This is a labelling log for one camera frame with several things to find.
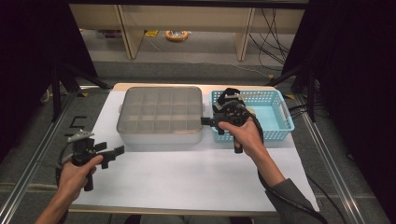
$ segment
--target aluminum rail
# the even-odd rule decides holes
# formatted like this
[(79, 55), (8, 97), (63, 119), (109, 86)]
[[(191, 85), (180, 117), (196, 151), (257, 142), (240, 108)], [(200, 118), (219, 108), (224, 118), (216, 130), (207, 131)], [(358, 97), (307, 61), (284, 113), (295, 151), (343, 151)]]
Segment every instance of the aluminum rail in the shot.
[[(305, 104), (302, 95), (297, 95), (296, 99), (299, 105)], [(326, 143), (324, 142), (323, 137), (318, 130), (317, 124), (312, 122), (306, 113), (303, 113), (303, 118), (308, 131), (311, 133), (311, 136), (314, 139), (315, 145), (317, 146), (318, 152), (324, 162), (328, 174), (332, 179), (334, 187), (338, 192), (341, 202), (346, 209), (349, 220), (351, 223), (366, 223), (363, 216), (361, 215), (361, 210), (359, 209), (355, 199), (352, 196), (352, 193), (347, 187), (347, 183), (345, 182), (337, 165), (335, 164), (334, 159), (332, 158), (332, 153), (327, 148)]]
[(14, 189), (10, 192), (5, 202), (2, 204), (0, 209), (0, 223), (6, 224), (12, 219), (15, 214), (24, 193), (29, 187), (29, 183), (32, 181), (35, 173), (38, 170), (40, 161), (42, 161), (47, 154), (47, 151), (50, 148), (50, 144), (56, 134), (56, 131), (59, 129), (62, 121), (64, 120), (64, 115), (67, 112), (68, 107), (71, 105), (73, 100), (76, 98), (77, 93), (72, 92), (66, 96), (64, 101), (64, 109), (59, 117), (51, 123), (49, 129), (44, 135), (43, 139), (40, 142), (35, 154), (32, 159), (30, 159), (28, 165), (26, 166), (23, 174), (15, 185)]

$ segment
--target lid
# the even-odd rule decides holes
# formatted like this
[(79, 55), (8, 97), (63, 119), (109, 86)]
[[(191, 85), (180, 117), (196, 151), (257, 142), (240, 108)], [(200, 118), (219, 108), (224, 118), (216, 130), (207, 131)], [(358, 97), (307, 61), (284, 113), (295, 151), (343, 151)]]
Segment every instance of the lid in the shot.
[(132, 87), (125, 93), (117, 131), (197, 133), (202, 116), (202, 92), (197, 87)]

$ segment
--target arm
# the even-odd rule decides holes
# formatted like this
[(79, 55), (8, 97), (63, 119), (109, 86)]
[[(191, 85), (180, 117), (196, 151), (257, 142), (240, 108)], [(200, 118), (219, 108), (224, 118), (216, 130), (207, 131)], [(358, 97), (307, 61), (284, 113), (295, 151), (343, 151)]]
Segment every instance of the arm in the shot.
[(244, 147), (245, 153), (253, 160), (260, 174), (271, 188), (282, 181), (285, 177), (269, 155), (267, 148), (260, 139), (259, 132), (252, 118), (249, 118), (242, 127), (236, 127), (228, 122), (219, 122), (221, 129), (229, 131), (235, 138), (235, 145)]
[(93, 174), (95, 165), (102, 159), (103, 156), (96, 156), (80, 167), (73, 165), (71, 161), (67, 162), (62, 170), (58, 190), (35, 224), (57, 223), (87, 184), (87, 174)]
[[(260, 139), (259, 132), (252, 118), (241, 126), (236, 127), (228, 122), (219, 122), (219, 127), (229, 131), (235, 138), (235, 145), (244, 148), (245, 153), (253, 160), (259, 170), (259, 179), (265, 186), (282, 195), (284, 198), (295, 201), (312, 209), (312, 204), (297, 189), (290, 179), (280, 172), (279, 168), (268, 153), (267, 148)], [(279, 200), (276, 196), (266, 191), (268, 198), (280, 214), (281, 223), (321, 223), (315, 217), (308, 215), (302, 210)]]

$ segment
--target basket handle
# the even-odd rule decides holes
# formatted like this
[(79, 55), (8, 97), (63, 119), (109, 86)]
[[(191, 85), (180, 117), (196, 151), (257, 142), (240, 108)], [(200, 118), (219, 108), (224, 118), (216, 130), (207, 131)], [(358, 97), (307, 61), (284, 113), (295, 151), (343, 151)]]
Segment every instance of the basket handle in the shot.
[(287, 119), (288, 117), (290, 117), (290, 112), (288, 107), (286, 106), (285, 101), (282, 101), (282, 110), (283, 110), (283, 114), (286, 116), (285, 119)]

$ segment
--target yellow object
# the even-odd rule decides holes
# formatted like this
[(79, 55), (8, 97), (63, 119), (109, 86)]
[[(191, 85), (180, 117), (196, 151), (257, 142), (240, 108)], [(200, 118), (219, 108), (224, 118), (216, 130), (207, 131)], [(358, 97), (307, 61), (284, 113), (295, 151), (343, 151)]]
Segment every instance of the yellow object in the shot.
[(159, 31), (157, 30), (148, 30), (145, 32), (146, 37), (157, 37)]
[(291, 100), (295, 100), (296, 99), (293, 94), (288, 94), (286, 96), (289, 97)]

